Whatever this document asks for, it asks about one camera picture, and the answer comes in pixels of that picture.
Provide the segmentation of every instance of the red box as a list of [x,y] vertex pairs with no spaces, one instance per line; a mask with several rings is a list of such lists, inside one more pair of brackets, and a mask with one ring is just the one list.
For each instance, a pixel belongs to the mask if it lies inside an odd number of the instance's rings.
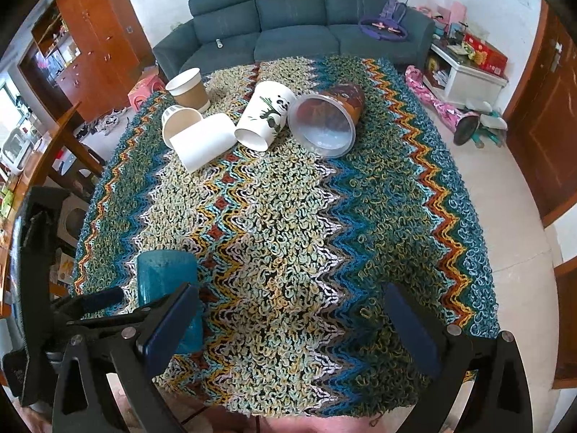
[[499,52],[491,44],[481,42],[480,39],[471,33],[465,34],[463,42],[475,50],[473,61],[481,70],[503,77],[505,66],[507,66],[507,57],[503,53]]

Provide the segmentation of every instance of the sofa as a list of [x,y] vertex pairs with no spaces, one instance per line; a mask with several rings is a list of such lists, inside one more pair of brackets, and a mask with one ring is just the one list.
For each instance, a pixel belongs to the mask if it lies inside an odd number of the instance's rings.
[[[289,56],[330,54],[380,58],[422,68],[434,22],[408,8],[406,41],[372,39],[358,21],[377,16],[386,0],[189,0],[192,19],[153,49],[169,78],[190,68],[201,73]],[[222,42],[217,46],[216,40]]]

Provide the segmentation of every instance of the sofa armrest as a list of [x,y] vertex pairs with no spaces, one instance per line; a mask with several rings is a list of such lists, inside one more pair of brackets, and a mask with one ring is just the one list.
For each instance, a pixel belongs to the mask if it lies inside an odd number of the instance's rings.
[[161,40],[152,53],[168,79],[178,75],[184,63],[200,48],[192,19]]
[[401,25],[409,32],[409,39],[418,42],[417,63],[415,66],[422,70],[425,67],[427,53],[433,41],[435,22],[416,9],[407,8],[407,13],[401,21]]

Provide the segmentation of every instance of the pink plastic stool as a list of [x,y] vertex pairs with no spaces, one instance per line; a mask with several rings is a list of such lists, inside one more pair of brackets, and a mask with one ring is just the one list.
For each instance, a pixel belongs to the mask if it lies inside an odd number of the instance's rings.
[[154,92],[164,89],[164,82],[158,76],[158,69],[146,70],[132,91],[128,93],[128,100],[132,108],[137,111],[146,99]]

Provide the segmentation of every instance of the wooden wardrobe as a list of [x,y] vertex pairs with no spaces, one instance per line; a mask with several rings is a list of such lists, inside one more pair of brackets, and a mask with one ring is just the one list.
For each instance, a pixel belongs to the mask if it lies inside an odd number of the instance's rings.
[[130,0],[56,0],[80,55],[57,76],[79,112],[93,121],[128,106],[128,93],[152,50]]

